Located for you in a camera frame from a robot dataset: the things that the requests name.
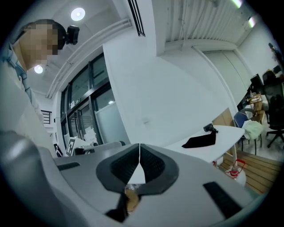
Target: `floor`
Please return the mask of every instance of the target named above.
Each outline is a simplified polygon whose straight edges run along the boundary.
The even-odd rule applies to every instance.
[[[229,169],[233,165],[233,157],[228,154],[223,156],[221,168]],[[245,161],[244,171],[246,174],[246,188],[254,191],[258,195],[266,193],[272,187],[282,163],[267,158],[238,151],[237,158]]]
[[[264,117],[264,122],[262,125],[264,127],[264,131],[261,134],[262,147],[260,147],[260,141],[257,140],[256,141],[256,155],[263,157],[263,158],[268,158],[271,160],[284,162],[284,149],[283,149],[284,142],[279,137],[271,144],[271,147],[268,148],[267,145],[274,138],[275,135],[270,134],[266,137],[266,132],[272,131],[272,129],[269,128],[269,124],[267,123],[266,116]],[[250,143],[248,143],[248,140],[244,140],[243,144],[244,144],[244,148],[243,148],[244,152],[255,154],[253,141],[250,141]]]

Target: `black camera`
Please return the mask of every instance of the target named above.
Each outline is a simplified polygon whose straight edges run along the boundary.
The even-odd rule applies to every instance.
[[[66,44],[76,45],[78,43],[78,35],[80,28],[74,25],[70,25],[67,28],[67,40]]]
[[[206,132],[216,132],[216,133],[218,133],[218,130],[216,128],[214,128],[213,124],[208,124],[208,125],[204,126],[203,129]]]

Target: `blue chair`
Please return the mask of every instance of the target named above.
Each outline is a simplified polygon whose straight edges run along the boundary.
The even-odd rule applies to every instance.
[[[249,120],[247,115],[245,114],[245,111],[248,111],[247,109],[243,109],[239,112],[237,112],[234,116],[234,121],[236,123],[236,126],[238,128],[243,127],[244,122]],[[244,145],[243,145],[243,140],[246,139],[244,136],[241,137],[241,150],[243,151]],[[262,147],[262,138],[261,135],[259,136],[260,139],[260,147]],[[255,155],[256,155],[256,139],[254,140],[254,148],[255,148]]]

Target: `white table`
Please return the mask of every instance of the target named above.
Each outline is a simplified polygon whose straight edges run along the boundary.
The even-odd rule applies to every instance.
[[[215,145],[207,146],[207,147],[199,147],[199,148],[183,148],[184,145],[189,138],[198,137],[206,134],[210,134],[211,132],[205,132],[203,129],[194,135],[185,138],[179,142],[176,142],[170,146],[165,147],[166,149],[179,152],[182,154],[194,156],[200,159],[203,159],[207,162],[213,162],[219,159],[224,153],[226,153],[231,147],[238,142],[238,140],[245,133],[244,129],[240,129],[237,127],[231,126],[221,126],[214,125],[214,127],[219,131],[216,134],[216,143]]]

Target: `ceiling light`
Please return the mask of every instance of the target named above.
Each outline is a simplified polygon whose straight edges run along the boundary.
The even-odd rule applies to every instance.
[[[83,19],[85,16],[85,10],[83,8],[76,8],[71,13],[71,18],[74,21]]]
[[[256,24],[255,20],[252,17],[248,20],[248,23],[250,27],[253,27]]]
[[[241,7],[242,4],[241,0],[232,0],[232,1],[238,8]]]
[[[43,68],[40,65],[34,67],[34,70],[37,74],[41,74],[43,72]]]

